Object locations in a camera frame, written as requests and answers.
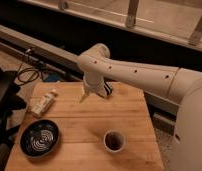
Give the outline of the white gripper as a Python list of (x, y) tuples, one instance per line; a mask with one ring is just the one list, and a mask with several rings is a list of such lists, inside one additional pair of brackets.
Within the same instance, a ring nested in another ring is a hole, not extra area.
[(95, 77), (93, 75), (85, 74), (83, 76), (83, 89), (84, 93), (79, 101), (80, 103), (89, 97), (90, 93), (95, 93), (102, 98), (108, 96), (102, 76)]

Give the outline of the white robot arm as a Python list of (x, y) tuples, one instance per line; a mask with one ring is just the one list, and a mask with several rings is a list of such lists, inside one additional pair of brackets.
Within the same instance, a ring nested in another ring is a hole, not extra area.
[(171, 66), (118, 61), (98, 43), (77, 57), (86, 95), (112, 93), (107, 78), (137, 87), (178, 106), (171, 171), (202, 171), (202, 72)]

